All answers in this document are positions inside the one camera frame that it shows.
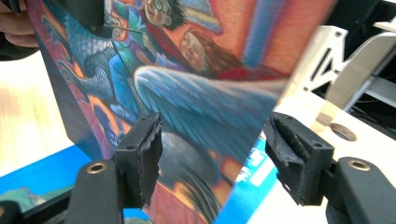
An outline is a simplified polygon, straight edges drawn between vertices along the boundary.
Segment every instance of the black hair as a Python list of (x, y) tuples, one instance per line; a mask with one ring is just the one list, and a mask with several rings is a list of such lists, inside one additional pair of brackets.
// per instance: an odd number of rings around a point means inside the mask
[(177, 27), (186, 23), (186, 16), (184, 15), (184, 7), (179, 0), (167, 0), (169, 10), (168, 15), (172, 19), (170, 25), (164, 27), (170, 31), (176, 30)]

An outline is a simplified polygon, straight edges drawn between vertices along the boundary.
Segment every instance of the glasses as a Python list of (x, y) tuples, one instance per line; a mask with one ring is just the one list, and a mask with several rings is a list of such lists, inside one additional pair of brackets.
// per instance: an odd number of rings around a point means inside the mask
[(170, 14), (170, 10), (168, 9), (167, 11), (164, 11), (163, 10), (163, 1), (162, 0), (154, 0), (154, 6), (155, 6), (155, 8), (157, 8), (158, 10), (160, 10), (161, 12), (163, 12), (163, 13), (165, 13), (166, 15), (169, 15)]

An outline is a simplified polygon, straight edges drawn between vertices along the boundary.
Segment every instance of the illustrated book cover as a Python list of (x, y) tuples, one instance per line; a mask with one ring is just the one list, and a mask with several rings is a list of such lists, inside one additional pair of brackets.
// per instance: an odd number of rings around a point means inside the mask
[(106, 0), (92, 26), (60, 2), (26, 4), (69, 138), (109, 159), (141, 118), (161, 115), (160, 177), (144, 208), (155, 223), (215, 221), (333, 4)]

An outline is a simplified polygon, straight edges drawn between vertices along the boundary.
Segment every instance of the illustrated boy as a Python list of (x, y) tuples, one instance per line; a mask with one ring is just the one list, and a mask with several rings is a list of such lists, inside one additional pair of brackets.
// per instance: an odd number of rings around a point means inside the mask
[[(173, 31), (185, 23), (184, 10), (179, 0), (144, 0), (140, 10), (115, 0), (112, 11), (121, 18), (121, 23), (118, 24), (121, 27), (120, 36), (117, 36), (119, 41), (113, 42), (118, 54), (109, 62), (118, 102), (123, 105), (136, 103), (137, 97), (133, 97), (126, 78), (131, 77), (139, 66), (155, 64), (177, 70), (191, 69), (163, 30)], [(126, 107), (132, 108), (132, 112), (137, 114), (137, 107)]]

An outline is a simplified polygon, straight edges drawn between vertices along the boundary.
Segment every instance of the blue scaly wing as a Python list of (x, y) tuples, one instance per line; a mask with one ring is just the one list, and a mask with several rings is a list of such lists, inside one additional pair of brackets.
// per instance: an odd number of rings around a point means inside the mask
[(142, 67), (134, 74), (146, 107), (160, 112), (174, 132), (240, 162), (245, 161), (284, 84), (209, 80), (159, 67)]

